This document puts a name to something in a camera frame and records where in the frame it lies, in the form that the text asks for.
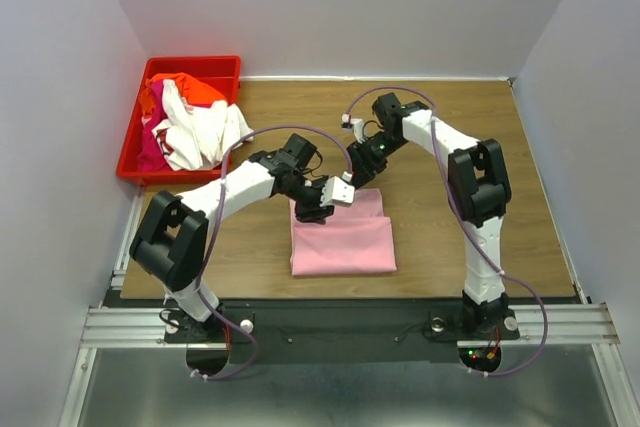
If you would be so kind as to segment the pink t shirt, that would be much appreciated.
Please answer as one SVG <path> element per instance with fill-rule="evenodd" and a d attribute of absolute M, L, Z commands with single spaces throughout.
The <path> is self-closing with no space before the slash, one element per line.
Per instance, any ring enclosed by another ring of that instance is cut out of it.
<path fill-rule="evenodd" d="M 323 224 L 291 219 L 291 273 L 296 277 L 377 275 L 397 270 L 392 222 L 378 189 L 355 193 Z"/>

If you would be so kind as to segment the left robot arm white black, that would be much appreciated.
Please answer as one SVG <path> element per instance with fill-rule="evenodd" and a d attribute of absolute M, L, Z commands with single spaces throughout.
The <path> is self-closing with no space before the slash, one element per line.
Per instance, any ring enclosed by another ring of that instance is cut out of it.
<path fill-rule="evenodd" d="M 333 214 L 345 183 L 336 176 L 309 179 L 315 153 L 312 143 L 293 134 L 284 147 L 256 152 L 215 181 L 180 194 L 161 191 L 150 201 L 129 255 L 163 284 L 199 340 L 222 331 L 220 301 L 202 275 L 223 220 L 275 195 L 293 200 L 302 222 L 322 223 Z"/>

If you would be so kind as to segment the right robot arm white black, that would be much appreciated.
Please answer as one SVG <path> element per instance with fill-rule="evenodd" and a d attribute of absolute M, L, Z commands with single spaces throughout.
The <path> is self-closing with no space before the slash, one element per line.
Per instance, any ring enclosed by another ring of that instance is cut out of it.
<path fill-rule="evenodd" d="M 434 156 L 449 206 L 464 236 L 466 277 L 460 325 L 472 337 L 495 330 L 509 315 L 501 266 L 501 230 L 512 191 L 500 144 L 478 140 L 441 120 L 431 100 L 403 104 L 395 93 L 372 105 L 378 131 L 346 111 L 341 127 L 354 135 L 347 147 L 352 183 L 360 188 L 387 167 L 387 159 L 408 143 Z"/>

